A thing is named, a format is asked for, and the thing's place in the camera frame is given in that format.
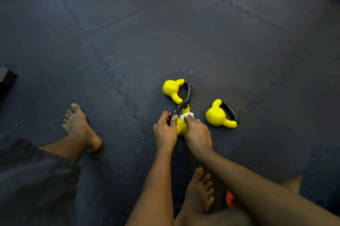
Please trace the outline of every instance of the shorts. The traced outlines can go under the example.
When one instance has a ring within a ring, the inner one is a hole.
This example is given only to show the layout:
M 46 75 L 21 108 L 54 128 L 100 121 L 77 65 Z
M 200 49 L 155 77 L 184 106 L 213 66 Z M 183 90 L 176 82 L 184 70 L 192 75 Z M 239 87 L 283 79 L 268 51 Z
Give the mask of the shorts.
M 75 225 L 81 168 L 0 133 L 0 225 Z

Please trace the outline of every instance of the forearm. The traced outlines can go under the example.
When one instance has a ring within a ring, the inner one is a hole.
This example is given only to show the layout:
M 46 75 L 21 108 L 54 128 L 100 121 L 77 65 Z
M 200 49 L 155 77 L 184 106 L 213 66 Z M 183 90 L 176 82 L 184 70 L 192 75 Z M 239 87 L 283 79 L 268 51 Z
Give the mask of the forearm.
M 339 225 L 340 219 L 292 191 L 218 155 L 212 149 L 198 159 L 206 164 L 260 225 Z
M 173 225 L 171 152 L 157 151 L 126 225 Z

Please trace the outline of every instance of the foot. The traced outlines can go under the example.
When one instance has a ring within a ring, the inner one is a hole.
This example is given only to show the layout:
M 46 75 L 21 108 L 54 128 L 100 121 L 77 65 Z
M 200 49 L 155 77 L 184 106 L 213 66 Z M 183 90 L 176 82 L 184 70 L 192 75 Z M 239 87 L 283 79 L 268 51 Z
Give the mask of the foot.
M 190 181 L 183 207 L 176 217 L 175 225 L 190 225 L 194 220 L 198 219 L 200 215 L 207 214 L 210 207 L 215 201 L 213 183 L 210 180 L 210 174 L 204 177 L 203 168 L 197 168 L 192 180 Z
M 96 152 L 102 146 L 102 140 L 93 131 L 87 123 L 86 116 L 78 104 L 72 104 L 71 110 L 67 110 L 64 119 L 65 124 L 63 128 L 68 134 L 86 135 L 87 138 L 87 151 Z

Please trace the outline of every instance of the hand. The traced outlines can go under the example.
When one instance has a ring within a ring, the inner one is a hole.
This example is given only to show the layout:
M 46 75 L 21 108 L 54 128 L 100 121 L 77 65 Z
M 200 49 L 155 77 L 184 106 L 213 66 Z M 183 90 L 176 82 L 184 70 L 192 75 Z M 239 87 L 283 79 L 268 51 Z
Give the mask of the hand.
M 175 115 L 168 126 L 167 121 L 170 119 L 171 113 L 164 111 L 157 124 L 153 126 L 155 131 L 157 151 L 172 152 L 173 147 L 177 142 L 177 119 Z
M 213 148 L 213 142 L 208 127 L 200 120 L 195 119 L 190 114 L 184 118 L 188 125 L 188 132 L 185 135 L 185 140 L 191 153 L 198 158 L 203 155 L 206 150 Z

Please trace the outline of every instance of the orange object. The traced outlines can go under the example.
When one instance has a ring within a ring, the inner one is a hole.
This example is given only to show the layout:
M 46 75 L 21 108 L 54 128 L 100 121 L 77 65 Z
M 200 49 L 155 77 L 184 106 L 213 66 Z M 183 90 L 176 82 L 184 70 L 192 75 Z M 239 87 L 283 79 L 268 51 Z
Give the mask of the orange object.
M 227 192 L 227 205 L 228 205 L 228 207 L 232 207 L 234 205 L 233 199 L 234 199 L 233 194 L 228 191 Z

